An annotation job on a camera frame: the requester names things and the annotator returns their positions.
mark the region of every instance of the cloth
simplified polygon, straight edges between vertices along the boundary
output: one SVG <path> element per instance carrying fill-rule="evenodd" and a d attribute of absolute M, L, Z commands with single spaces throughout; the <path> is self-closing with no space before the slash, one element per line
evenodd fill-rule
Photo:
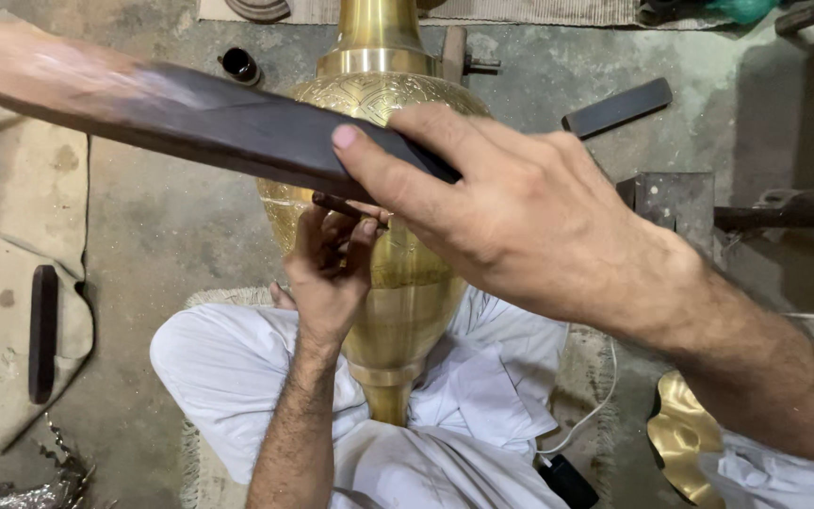
<path fill-rule="evenodd" d="M 699 455 L 699 467 L 728 509 L 814 509 L 814 461 L 722 429 L 724 451 Z"/>
<path fill-rule="evenodd" d="M 15 20 L 0 11 L 0 21 Z M 93 345 L 90 307 L 75 289 L 85 277 L 87 135 L 0 115 L 0 452 L 62 393 Z M 33 271 L 59 277 L 55 380 L 49 402 L 27 389 Z"/>
<path fill-rule="evenodd" d="M 295 312 L 205 304 L 153 339 L 156 373 L 236 482 L 250 480 L 296 331 Z M 542 395 L 566 331 L 469 289 L 413 391 L 408 428 L 368 420 L 339 358 L 331 506 L 567 507 L 531 465 L 533 438 L 554 427 Z M 729 509 L 814 508 L 814 462 L 729 432 L 724 453 L 701 459 Z"/>

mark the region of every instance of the small cylinder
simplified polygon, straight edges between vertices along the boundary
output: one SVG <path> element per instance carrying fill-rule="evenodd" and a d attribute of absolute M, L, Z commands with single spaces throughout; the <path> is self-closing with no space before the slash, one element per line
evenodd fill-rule
<path fill-rule="evenodd" d="M 244 85 L 260 80 L 262 72 L 253 57 L 243 48 L 232 48 L 219 57 L 221 68 L 228 77 Z"/>

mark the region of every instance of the white pants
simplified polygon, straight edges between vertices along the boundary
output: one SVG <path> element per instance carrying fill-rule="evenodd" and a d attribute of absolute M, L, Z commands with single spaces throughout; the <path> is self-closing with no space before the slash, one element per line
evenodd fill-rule
<path fill-rule="evenodd" d="M 297 336 L 296 312 L 205 304 L 155 334 L 156 373 L 232 479 L 250 480 Z M 334 507 L 557 507 L 532 468 L 567 325 L 470 288 L 413 391 L 408 428 L 368 420 L 343 357 L 334 375 Z M 704 458 L 728 507 L 814 508 L 814 462 L 725 434 Z"/>

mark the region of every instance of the brass plate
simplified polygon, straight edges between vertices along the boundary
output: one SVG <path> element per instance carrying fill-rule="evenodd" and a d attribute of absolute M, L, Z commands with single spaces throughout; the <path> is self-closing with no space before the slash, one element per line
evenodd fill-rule
<path fill-rule="evenodd" d="M 680 371 L 659 380 L 661 411 L 649 419 L 652 445 L 665 462 L 662 473 L 690 502 L 708 509 L 724 509 L 724 500 L 699 470 L 700 452 L 721 452 L 721 429 L 702 408 Z"/>

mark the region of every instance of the rug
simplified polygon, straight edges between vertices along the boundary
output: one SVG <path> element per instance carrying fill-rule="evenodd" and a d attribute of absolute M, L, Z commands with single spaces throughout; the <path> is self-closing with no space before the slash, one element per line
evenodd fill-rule
<path fill-rule="evenodd" d="M 337 25 L 340 0 L 288 0 L 291 16 L 279 23 Z M 420 25 L 523 23 L 568 26 L 641 26 L 639 0 L 417 0 Z M 704 30 L 731 19 L 718 11 L 662 24 L 671 30 Z M 198 19 L 247 21 L 225 0 L 200 0 Z"/>
<path fill-rule="evenodd" d="M 199 304 L 238 304 L 271 306 L 269 289 L 240 288 L 206 290 L 194 294 L 186 308 Z M 586 416 L 608 394 L 613 380 L 610 338 L 597 330 L 571 326 L 567 346 L 557 374 L 558 388 L 552 395 L 553 412 L 559 428 L 540 437 L 542 448 L 561 443 L 571 427 Z M 562 453 L 593 485 L 599 494 L 597 509 L 611 509 L 611 487 L 606 480 L 614 467 L 613 436 L 617 429 L 617 408 L 608 402 L 599 415 L 575 432 L 575 438 Z M 183 509 L 238 509 L 244 506 L 247 486 L 228 476 L 219 457 L 193 423 L 185 419 L 182 432 L 184 483 Z"/>

